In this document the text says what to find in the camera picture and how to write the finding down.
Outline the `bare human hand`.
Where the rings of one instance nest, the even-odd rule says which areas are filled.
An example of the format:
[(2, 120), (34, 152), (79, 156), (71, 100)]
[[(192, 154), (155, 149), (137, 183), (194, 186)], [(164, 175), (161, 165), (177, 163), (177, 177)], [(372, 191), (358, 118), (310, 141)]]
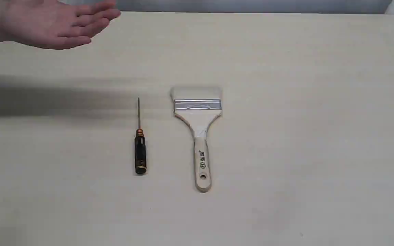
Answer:
[(50, 50), (67, 50), (92, 38), (117, 19), (116, 1), (70, 5), (58, 0), (11, 0), (0, 19), (5, 41)]

